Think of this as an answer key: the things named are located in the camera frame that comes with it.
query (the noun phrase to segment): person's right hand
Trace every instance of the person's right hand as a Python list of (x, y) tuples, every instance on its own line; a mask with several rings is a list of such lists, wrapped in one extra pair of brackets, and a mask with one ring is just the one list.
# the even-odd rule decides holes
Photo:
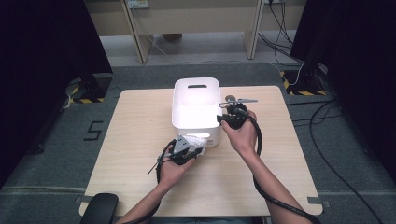
[[(248, 114), (254, 119), (257, 119), (254, 112), (249, 110)], [(249, 119), (247, 119), (244, 125), (242, 125), (238, 130), (232, 129), (224, 120), (221, 121), (221, 126), (224, 132), (227, 133), (231, 146), (239, 153), (239, 155), (244, 156), (248, 153), (254, 152), (257, 134), (254, 125)]]

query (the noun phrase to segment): forearm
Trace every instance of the forearm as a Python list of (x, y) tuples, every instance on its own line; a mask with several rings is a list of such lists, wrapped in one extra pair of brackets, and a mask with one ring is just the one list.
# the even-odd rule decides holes
[(146, 197), (137, 203), (117, 224), (137, 220), (151, 212), (171, 187), (159, 184)]
[[(293, 207), (303, 209), (254, 151), (250, 151), (250, 153), (245, 153), (243, 155), (241, 154), (241, 157), (253, 173), (262, 190), (282, 203), (287, 203)], [(307, 219), (291, 211), (281, 208), (267, 200), (266, 202), (275, 223), (310, 223)]]

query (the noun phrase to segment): black curtain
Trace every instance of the black curtain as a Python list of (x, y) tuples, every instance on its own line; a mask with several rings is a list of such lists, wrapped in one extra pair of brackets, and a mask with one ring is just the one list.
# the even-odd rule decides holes
[(48, 129), (76, 77), (112, 73), (83, 0), (0, 3), (0, 187)]

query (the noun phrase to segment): white container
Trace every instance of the white container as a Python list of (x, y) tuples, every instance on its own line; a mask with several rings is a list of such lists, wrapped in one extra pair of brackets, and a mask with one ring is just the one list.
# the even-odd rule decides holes
[(219, 82), (213, 77), (182, 78), (175, 84), (172, 124), (177, 134), (207, 139), (207, 146), (219, 143), (222, 115)]

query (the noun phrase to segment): black base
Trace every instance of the black base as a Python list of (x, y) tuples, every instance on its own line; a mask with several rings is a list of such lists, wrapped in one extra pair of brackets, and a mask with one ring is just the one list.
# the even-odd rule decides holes
[(301, 78), (298, 70), (283, 71), (283, 83), (288, 94), (293, 95), (325, 95), (325, 91), (315, 77)]
[(102, 103), (105, 100), (108, 86), (112, 77), (96, 77), (98, 86), (92, 90), (87, 90), (84, 83), (80, 81), (73, 93), (74, 103)]

